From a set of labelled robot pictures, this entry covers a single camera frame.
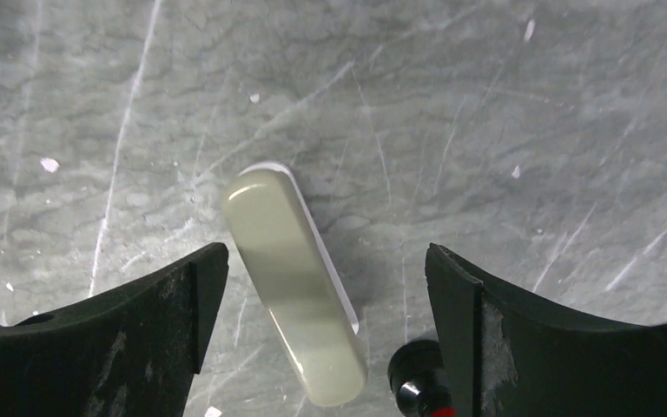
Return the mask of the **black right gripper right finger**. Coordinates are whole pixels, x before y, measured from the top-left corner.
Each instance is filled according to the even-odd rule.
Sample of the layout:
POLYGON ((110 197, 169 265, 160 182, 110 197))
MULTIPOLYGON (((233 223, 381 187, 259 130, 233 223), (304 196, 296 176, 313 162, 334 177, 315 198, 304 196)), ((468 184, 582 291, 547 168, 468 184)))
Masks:
POLYGON ((425 276, 457 415, 667 416, 667 322, 562 306, 438 244, 425 276))

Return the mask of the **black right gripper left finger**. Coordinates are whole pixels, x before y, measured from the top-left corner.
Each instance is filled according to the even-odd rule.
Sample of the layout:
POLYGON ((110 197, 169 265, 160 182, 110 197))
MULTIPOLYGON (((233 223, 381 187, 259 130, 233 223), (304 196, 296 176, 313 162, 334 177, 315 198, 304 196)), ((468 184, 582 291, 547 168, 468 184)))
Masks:
POLYGON ((215 242, 84 301, 0 326, 0 416, 180 416, 228 277, 215 242))

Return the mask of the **beige white stapler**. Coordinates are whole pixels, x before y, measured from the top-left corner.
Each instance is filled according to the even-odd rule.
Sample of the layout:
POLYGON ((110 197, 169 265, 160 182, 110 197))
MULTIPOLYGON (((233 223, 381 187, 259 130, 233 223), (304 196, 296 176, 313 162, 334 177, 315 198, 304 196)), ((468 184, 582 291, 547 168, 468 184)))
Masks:
POLYGON ((319 407, 355 399, 368 375, 359 320, 292 170, 244 169, 221 212, 307 398, 319 407))

